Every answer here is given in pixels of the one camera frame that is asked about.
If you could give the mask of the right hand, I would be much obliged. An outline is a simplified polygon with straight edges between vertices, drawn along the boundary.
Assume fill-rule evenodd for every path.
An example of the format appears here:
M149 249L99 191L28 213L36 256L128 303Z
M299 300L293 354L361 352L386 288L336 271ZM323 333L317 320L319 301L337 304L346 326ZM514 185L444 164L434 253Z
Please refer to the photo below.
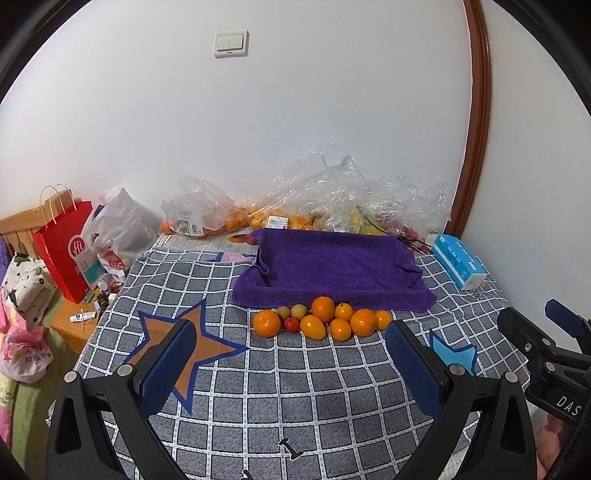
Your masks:
M567 445L574 427L548 414L546 424L535 434L537 479L546 477L562 449Z

